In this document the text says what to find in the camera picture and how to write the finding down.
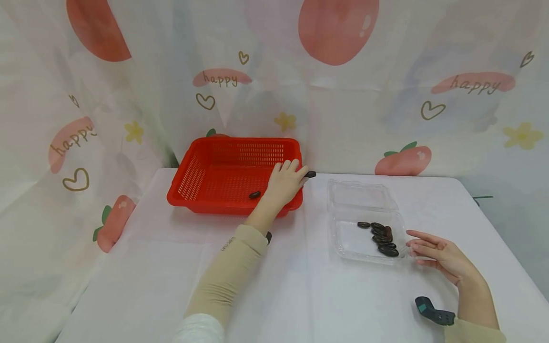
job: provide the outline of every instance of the beige sleeve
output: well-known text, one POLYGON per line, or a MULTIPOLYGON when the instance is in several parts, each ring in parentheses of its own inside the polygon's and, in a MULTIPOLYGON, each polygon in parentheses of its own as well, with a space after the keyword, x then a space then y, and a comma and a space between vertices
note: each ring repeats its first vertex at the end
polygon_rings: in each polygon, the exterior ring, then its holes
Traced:
POLYGON ((444 329, 446 343, 505 343, 505 335, 496 329, 482 327, 456 318, 454 325, 444 329))
POLYGON ((226 328, 234 298, 266 250, 267 239, 259 231, 240 225, 200 278, 184 317, 209 314, 226 328))

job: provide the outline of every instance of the clear plastic container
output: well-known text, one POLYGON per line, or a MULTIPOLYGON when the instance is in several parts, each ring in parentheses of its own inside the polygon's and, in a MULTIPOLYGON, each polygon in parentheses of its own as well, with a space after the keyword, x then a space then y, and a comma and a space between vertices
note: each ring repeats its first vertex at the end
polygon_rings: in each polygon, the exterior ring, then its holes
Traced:
POLYGON ((330 235, 335 252, 343 258, 394 265, 408 258, 408 237, 404 220, 389 189, 380 184, 360 182, 328 183, 330 235), (377 249, 371 229, 358 222, 377 222, 392 228, 398 257, 387 257, 377 249))

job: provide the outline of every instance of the white tablecloth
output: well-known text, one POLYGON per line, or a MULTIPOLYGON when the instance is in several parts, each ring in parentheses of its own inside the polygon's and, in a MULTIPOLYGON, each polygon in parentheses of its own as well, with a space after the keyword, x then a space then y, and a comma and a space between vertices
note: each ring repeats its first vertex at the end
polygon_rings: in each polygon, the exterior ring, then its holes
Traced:
MULTIPOLYGON (((168 343, 192 290, 243 218, 196 215, 166 201, 175 169, 159 170, 92 280, 59 343, 168 343)), ((549 339, 549 304, 463 185, 452 178, 323 175, 303 206, 276 220, 267 255, 237 302, 228 342, 443 342, 414 299, 457 312, 438 272, 342 260, 328 240, 329 179, 383 184, 407 228, 454 241, 488 280, 509 342, 549 339)))

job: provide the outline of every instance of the red plastic basket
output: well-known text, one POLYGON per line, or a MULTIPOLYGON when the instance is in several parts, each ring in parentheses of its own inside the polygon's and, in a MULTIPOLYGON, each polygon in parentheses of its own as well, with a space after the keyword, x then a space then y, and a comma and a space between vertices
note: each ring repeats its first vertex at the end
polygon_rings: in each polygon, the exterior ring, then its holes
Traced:
MULTIPOLYGON (((259 202, 249 195, 265 193, 273 166, 299 159, 299 143, 289 138, 199 138, 192 144, 173 178, 168 203, 195 213, 249 215, 259 202)), ((302 189, 278 217, 301 206, 302 189)))

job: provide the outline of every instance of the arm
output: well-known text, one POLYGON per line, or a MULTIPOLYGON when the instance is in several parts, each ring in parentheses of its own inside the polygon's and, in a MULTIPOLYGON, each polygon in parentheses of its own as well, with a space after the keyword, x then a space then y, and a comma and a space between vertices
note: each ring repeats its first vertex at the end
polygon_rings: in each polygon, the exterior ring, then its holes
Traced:
POLYGON ((307 181, 299 161, 278 163, 267 190, 243 225, 240 225, 194 290, 174 342, 221 342, 234 299, 267 250, 265 235, 282 207, 307 181))
POLYGON ((488 283, 465 254, 449 240, 427 233, 408 230, 416 237, 406 245, 421 266, 439 270, 460 294, 458 320, 446 330, 447 342, 505 342, 499 331, 496 309, 488 283))

